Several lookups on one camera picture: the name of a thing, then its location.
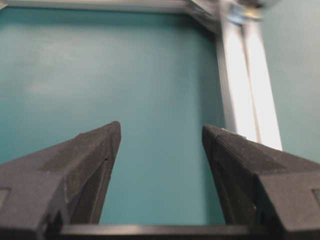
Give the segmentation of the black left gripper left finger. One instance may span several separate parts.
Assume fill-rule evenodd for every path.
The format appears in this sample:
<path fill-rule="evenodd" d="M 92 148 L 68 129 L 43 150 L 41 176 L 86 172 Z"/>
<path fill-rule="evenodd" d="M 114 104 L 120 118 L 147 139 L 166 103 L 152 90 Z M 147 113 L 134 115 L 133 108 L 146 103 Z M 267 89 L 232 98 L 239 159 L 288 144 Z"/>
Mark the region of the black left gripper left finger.
<path fill-rule="evenodd" d="M 45 240 L 64 225 L 97 224 L 121 143 L 112 121 L 0 165 L 0 237 Z"/>

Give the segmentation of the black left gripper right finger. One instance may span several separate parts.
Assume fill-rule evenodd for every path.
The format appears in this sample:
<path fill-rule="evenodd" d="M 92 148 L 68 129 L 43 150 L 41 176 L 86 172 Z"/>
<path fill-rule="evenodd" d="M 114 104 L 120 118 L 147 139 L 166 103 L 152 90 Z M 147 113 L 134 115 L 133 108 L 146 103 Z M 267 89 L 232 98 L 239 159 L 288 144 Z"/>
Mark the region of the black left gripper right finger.
<path fill-rule="evenodd" d="M 320 237 L 320 165 L 213 125 L 202 145 L 224 221 L 260 225 L 277 240 Z"/>

